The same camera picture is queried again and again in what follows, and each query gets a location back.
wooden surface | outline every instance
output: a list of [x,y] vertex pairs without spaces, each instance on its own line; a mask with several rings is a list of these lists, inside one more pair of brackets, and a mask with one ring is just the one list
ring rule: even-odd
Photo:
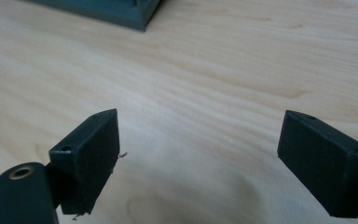
[[109,108],[129,155],[61,223],[358,223],[276,152],[286,109],[358,140],[358,0],[166,0],[146,33],[0,0],[0,174]]

wooden table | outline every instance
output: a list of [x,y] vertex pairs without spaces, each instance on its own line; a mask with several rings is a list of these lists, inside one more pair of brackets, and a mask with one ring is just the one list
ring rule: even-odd
[[358,140],[358,1],[162,1],[145,33],[0,0],[0,174],[117,108],[121,159],[61,223],[358,223],[277,157],[286,109]]

wood grain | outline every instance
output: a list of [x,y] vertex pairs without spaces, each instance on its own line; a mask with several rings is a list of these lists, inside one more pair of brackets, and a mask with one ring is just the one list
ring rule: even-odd
[[0,0],[0,174],[109,108],[129,155],[61,223],[358,223],[276,153],[286,109],[358,140],[358,1],[165,0],[139,33]]

light wood tabletop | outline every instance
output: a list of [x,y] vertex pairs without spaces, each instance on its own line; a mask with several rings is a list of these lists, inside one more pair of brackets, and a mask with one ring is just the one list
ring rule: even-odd
[[358,223],[277,156],[287,109],[358,140],[358,1],[165,0],[142,33],[0,0],[0,174],[111,108],[128,156],[60,223]]

black plastic part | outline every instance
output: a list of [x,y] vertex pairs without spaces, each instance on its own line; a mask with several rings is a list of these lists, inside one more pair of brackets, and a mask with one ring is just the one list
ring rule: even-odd
[[2,223],[58,223],[44,165],[28,162],[0,175]]
[[89,117],[49,152],[49,169],[58,169],[75,181],[64,197],[56,200],[64,214],[91,213],[119,152],[115,109]]
[[333,217],[358,217],[358,142],[326,123],[286,111],[279,158]]
[[144,31],[159,0],[25,0]]

